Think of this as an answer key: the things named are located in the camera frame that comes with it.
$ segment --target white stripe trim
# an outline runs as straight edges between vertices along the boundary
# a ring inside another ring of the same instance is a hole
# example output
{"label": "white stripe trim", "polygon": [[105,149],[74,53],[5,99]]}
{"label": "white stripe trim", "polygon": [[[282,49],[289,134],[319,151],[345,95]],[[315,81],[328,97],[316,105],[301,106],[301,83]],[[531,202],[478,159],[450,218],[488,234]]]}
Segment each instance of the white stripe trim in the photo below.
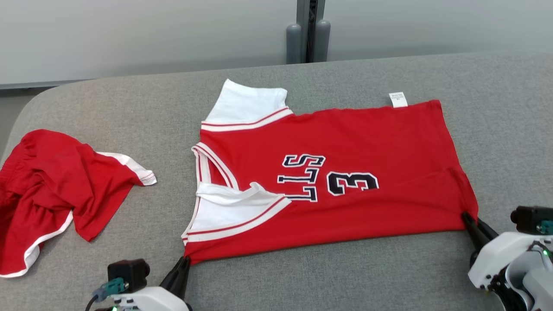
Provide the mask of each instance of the white stripe trim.
{"label": "white stripe trim", "polygon": [[200,168],[202,172],[202,182],[203,183],[210,183],[211,182],[211,171],[209,169],[209,160],[205,156],[205,154],[200,153]]}
{"label": "white stripe trim", "polygon": [[180,235],[181,239],[185,239],[188,237],[188,232],[190,231],[190,228],[192,228],[192,225],[194,224],[194,220],[196,219],[196,215],[198,214],[199,208],[200,208],[200,197],[197,196],[196,204],[194,205],[194,213],[192,214],[192,219],[190,219],[190,223],[188,224],[188,227],[186,227],[184,232]]}
{"label": "white stripe trim", "polygon": [[201,154],[204,154],[204,150],[205,150],[206,152],[205,156],[207,156],[219,169],[221,175],[223,176],[223,178],[225,179],[225,182],[227,183],[227,186],[233,189],[238,189],[238,181],[236,181],[236,178],[231,173],[231,170],[228,169],[225,163],[215,154],[215,152],[213,152],[213,150],[211,150],[210,147],[208,147],[206,144],[202,142],[199,142],[194,147],[192,147],[192,150],[197,150]]}
{"label": "white stripe trim", "polygon": [[24,275],[25,273],[27,273],[27,271],[29,271],[31,266],[35,263],[36,259],[38,258],[38,255],[40,254],[40,248],[39,248],[38,244],[40,244],[40,243],[42,243],[46,240],[49,240],[49,239],[53,238],[54,236],[59,235],[60,233],[64,232],[67,229],[67,227],[69,227],[72,220],[73,220],[73,211],[69,211],[69,214],[67,215],[67,218],[65,219],[65,222],[61,225],[61,227],[59,229],[57,229],[56,231],[54,231],[52,233],[49,233],[49,234],[46,234],[46,235],[43,235],[43,236],[39,237],[25,251],[25,253],[23,253],[23,260],[25,261],[25,269],[23,269],[19,272],[14,272],[14,273],[10,273],[10,274],[0,274],[0,277],[14,278],[14,277],[20,277],[20,276]]}
{"label": "white stripe trim", "polygon": [[[200,176],[200,171],[199,171],[201,154],[196,152],[194,149],[192,149],[192,151],[194,151],[194,155],[196,156],[196,177],[199,185],[200,182],[202,182],[202,177]],[[196,215],[198,214],[199,207],[200,207],[200,197],[196,196],[196,203],[194,204],[194,213],[192,214],[192,219],[190,219],[190,222],[188,223],[188,227],[186,227],[184,232],[180,235],[181,239],[185,239],[188,237],[188,231],[190,230],[190,228],[192,228],[192,225],[194,224],[194,220],[196,219]]]}
{"label": "white stripe trim", "polygon": [[138,164],[135,160],[133,160],[128,155],[124,155],[120,153],[112,153],[112,152],[96,152],[96,153],[106,157],[112,157],[118,160],[119,163],[131,169],[138,176],[138,179],[140,179],[140,182],[145,186],[150,186],[158,182],[157,179],[155,178],[154,172],[143,168],[142,165]]}
{"label": "white stripe trim", "polygon": [[270,117],[263,117],[259,121],[255,121],[251,124],[236,124],[236,125],[210,125],[208,123],[202,123],[201,129],[205,131],[210,132],[227,132],[227,131],[240,131],[244,129],[252,129],[252,128],[258,128],[261,126],[265,126],[269,123],[275,122],[276,120],[282,119],[285,116],[293,115],[294,113],[289,108],[284,109],[282,111],[279,111],[275,113],[274,115]]}
{"label": "white stripe trim", "polygon": [[290,201],[287,198],[283,198],[282,201],[278,202],[277,204],[273,205],[268,211],[264,211],[265,214],[263,214],[261,217],[255,219],[254,221],[248,222],[245,225],[235,227],[228,230],[221,230],[216,232],[209,232],[204,234],[190,234],[188,235],[188,241],[189,242],[201,242],[201,241],[211,241],[211,240],[217,240],[222,239],[224,237],[233,236],[236,234],[240,234],[243,232],[246,232],[250,229],[253,229],[262,223],[266,222],[267,220],[271,219],[274,215],[276,215],[278,212],[282,211],[288,204],[290,204],[292,201]]}

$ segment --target floor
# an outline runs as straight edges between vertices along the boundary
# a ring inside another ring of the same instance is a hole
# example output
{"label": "floor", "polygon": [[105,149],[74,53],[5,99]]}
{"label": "floor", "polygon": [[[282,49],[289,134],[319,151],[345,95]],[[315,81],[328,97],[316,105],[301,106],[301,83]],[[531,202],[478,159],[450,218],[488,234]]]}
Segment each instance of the floor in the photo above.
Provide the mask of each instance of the floor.
{"label": "floor", "polygon": [[19,113],[36,95],[49,87],[33,89],[0,90],[0,157],[8,142],[9,133]]}

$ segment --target red basketball jersey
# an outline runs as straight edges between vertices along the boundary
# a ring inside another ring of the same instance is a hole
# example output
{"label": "red basketball jersey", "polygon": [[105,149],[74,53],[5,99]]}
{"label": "red basketball jersey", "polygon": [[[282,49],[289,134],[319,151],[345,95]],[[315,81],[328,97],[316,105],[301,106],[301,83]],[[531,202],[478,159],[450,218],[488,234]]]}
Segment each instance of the red basketball jersey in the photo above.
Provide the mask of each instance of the red basketball jersey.
{"label": "red basketball jersey", "polygon": [[227,80],[202,123],[192,263],[378,236],[463,230],[478,206],[438,100],[295,115],[286,90]]}

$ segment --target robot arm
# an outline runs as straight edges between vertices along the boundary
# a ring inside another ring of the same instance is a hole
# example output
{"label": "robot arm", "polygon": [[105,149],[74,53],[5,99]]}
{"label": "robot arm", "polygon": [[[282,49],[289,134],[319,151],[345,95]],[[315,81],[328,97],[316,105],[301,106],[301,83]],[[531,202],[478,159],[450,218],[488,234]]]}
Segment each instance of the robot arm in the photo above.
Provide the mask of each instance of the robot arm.
{"label": "robot arm", "polygon": [[524,223],[517,229],[527,233],[498,235],[481,219],[477,224],[470,215],[463,214],[476,248],[468,276],[475,287],[495,292],[506,311],[553,311],[553,256],[548,249],[553,235],[543,235],[549,232],[540,225],[547,225],[549,220],[536,217],[550,214],[528,213],[535,208],[526,207],[519,207],[513,214],[521,208]]}
{"label": "robot arm", "polygon": [[[103,290],[104,286],[98,289],[108,292],[115,305],[96,311],[192,311],[184,302],[189,270],[190,258],[181,257],[159,286],[146,287],[150,267],[143,259],[112,263],[108,266],[108,283],[121,280],[124,287],[116,288],[115,293]],[[107,296],[98,294],[98,290],[93,296],[100,297],[97,302],[103,301]]]}

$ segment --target white armhole trim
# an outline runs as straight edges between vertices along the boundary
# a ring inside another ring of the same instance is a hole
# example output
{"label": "white armhole trim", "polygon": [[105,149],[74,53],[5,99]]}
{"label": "white armhole trim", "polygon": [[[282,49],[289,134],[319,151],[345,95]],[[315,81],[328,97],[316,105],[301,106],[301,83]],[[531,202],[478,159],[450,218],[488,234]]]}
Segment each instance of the white armhole trim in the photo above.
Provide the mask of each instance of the white armhole trim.
{"label": "white armhole trim", "polygon": [[196,154],[196,176],[198,182],[211,182],[211,173],[209,169],[209,160],[217,167],[228,187],[238,189],[238,181],[232,174],[231,170],[224,162],[208,147],[206,144],[199,142],[192,147],[192,151]]}
{"label": "white armhole trim", "polygon": [[283,195],[251,183],[246,191],[200,183],[194,216],[182,234],[184,244],[221,239],[261,225],[291,203]]}

